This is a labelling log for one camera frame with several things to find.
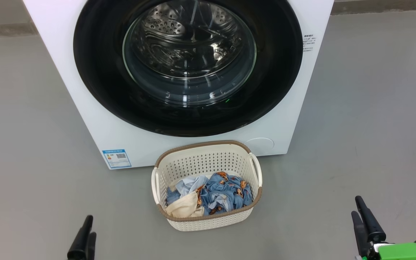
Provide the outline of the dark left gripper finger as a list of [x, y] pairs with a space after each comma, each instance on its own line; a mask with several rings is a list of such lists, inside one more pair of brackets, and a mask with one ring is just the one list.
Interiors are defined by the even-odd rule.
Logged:
[[91, 232], [88, 236], [87, 245], [86, 245], [86, 259], [94, 260], [95, 259], [95, 246], [96, 246], [97, 234], [96, 232]]
[[83, 225], [80, 227], [68, 250], [68, 260], [87, 260], [88, 239], [91, 234], [93, 221], [94, 217], [92, 215], [86, 216]]

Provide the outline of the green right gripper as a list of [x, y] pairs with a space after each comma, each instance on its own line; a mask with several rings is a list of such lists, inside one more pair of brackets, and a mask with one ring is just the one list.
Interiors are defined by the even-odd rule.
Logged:
[[416, 243], [382, 243], [386, 233], [361, 196], [355, 197], [357, 211], [351, 212], [358, 249], [357, 260], [416, 260]]

